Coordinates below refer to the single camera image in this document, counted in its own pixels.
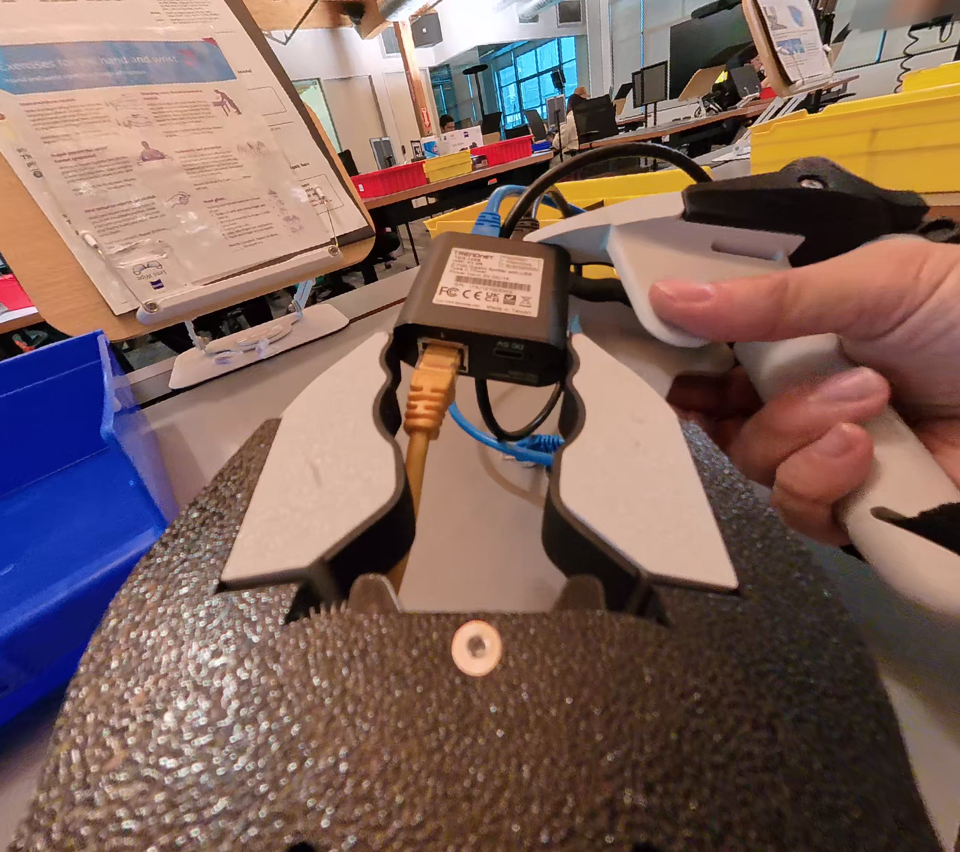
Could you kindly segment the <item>wooden table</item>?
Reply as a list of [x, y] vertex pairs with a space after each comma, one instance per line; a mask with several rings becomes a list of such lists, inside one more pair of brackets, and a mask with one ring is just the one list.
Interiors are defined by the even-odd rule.
[[840, 73], [838, 77], [827, 81], [822, 85], [822, 87], [811, 90], [810, 92], [799, 92], [788, 95], [786, 98], [775, 97], [768, 100], [757, 99], [736, 109], [727, 110], [726, 112], [705, 114], [696, 118], [688, 118], [670, 123], [648, 126], [630, 133], [623, 133], [613, 137], [602, 138], [585, 144], [582, 143], [580, 145], [579, 153], [582, 154], [586, 151], [594, 150], [611, 144], [629, 144], [634, 142], [663, 140], [670, 138], [671, 136], [683, 135], [696, 129], [716, 125], [724, 121], [742, 119], [759, 124], [768, 123], [780, 117], [786, 117], [787, 115], [794, 114], [796, 111], [798, 111], [807, 96], [814, 95], [821, 91], [826, 92], [833, 91], [835, 89], [846, 90], [850, 83], [856, 81], [858, 78], [859, 74], [857, 72], [843, 72]]
[[377, 226], [396, 231], [403, 229], [410, 240], [415, 265], [420, 259], [411, 223], [485, 201], [498, 186], [529, 186], [546, 172], [553, 155], [537, 153], [530, 158], [484, 167], [466, 175], [445, 179], [437, 184], [402, 190], [366, 201], [366, 210]]

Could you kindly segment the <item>black office chair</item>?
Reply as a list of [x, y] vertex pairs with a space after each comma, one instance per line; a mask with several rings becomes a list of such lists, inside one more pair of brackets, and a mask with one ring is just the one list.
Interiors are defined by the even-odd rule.
[[572, 116], [580, 151], [619, 135], [616, 107], [607, 94], [594, 98], [575, 95]]

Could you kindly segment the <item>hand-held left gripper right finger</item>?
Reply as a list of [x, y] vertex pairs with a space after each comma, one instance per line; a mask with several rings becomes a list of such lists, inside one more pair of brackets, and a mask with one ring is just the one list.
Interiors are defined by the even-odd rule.
[[554, 458], [547, 503], [631, 577], [735, 593], [738, 574], [674, 410], [586, 334], [569, 344], [572, 430]]

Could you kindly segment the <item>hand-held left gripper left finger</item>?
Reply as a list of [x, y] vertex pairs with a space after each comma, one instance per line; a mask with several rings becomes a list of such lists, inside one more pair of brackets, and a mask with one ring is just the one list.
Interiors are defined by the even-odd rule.
[[347, 594], [410, 551], [416, 520], [397, 440], [400, 359], [374, 333], [283, 412], [222, 568], [222, 589], [293, 583]]

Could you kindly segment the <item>yellow storage bin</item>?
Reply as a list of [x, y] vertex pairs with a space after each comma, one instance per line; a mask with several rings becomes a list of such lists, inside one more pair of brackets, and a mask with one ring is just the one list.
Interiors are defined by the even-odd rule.
[[[647, 195], [675, 193], [694, 185], [690, 177], [678, 169], [645, 172], [623, 176], [605, 176], [582, 181], [563, 181], [558, 190], [570, 206], [581, 209], [599, 204], [611, 206]], [[425, 226], [431, 238], [448, 232], [469, 233], [478, 215], [486, 209], [487, 199], [471, 206], [426, 219]]]
[[827, 159], [883, 188], [958, 195], [959, 63], [909, 73], [896, 93], [752, 127], [751, 173], [807, 158]]
[[426, 159], [422, 163], [427, 183], [436, 185], [473, 173], [474, 157], [470, 149]]

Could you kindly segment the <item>black network adapter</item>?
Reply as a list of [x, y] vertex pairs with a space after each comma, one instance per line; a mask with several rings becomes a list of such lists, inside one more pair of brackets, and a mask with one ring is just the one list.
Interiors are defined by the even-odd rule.
[[541, 243], [446, 233], [420, 267], [393, 327], [400, 360], [456, 346], [461, 374], [534, 388], [567, 373], [571, 259]]

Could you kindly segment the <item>blue storage bin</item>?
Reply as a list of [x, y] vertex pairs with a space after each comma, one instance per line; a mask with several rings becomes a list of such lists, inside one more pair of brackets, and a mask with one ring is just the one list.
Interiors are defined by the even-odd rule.
[[179, 508], [102, 331], [1, 365], [1, 724], [66, 685]]

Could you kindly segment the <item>cardboard box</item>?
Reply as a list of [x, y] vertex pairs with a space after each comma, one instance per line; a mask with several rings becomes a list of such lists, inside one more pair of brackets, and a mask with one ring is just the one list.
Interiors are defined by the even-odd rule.
[[697, 70], [682, 91], [675, 96], [676, 101], [702, 100], [711, 93], [714, 85], [726, 72], [725, 65], [710, 66]]

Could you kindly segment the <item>large black monitor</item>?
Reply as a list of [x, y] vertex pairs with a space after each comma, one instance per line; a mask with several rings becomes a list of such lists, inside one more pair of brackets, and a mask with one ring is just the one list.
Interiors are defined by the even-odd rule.
[[668, 38], [668, 90], [671, 100], [681, 93], [699, 70], [725, 66], [754, 44], [742, 11], [742, 0], [719, 0], [702, 6], [699, 17], [672, 25]]

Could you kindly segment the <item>person's right hand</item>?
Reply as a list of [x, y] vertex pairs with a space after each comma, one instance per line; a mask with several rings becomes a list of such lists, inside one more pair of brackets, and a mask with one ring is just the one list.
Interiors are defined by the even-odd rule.
[[714, 342], [839, 337], [854, 369], [821, 381], [762, 398], [737, 366], [678, 377], [668, 395], [799, 534], [850, 544], [838, 506], [870, 474], [864, 423], [887, 405], [958, 485], [958, 246], [891, 238], [753, 278], [659, 282], [649, 299], [664, 322]]

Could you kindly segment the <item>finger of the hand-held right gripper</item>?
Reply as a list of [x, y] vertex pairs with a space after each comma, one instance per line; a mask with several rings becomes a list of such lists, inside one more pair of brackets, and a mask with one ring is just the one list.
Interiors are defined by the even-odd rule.
[[610, 261], [607, 245], [614, 227], [662, 218], [677, 219], [684, 209], [680, 195], [642, 196], [585, 210], [527, 235], [524, 241], [563, 248], [572, 261]]

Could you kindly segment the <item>red storage bin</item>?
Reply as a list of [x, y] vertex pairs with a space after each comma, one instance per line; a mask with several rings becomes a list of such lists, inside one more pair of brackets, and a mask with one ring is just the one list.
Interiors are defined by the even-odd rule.
[[524, 136], [500, 140], [474, 147], [470, 150], [470, 154], [475, 169], [523, 161], [532, 157], [533, 138]]
[[360, 197], [369, 202], [427, 185], [424, 162], [410, 162], [351, 176]]

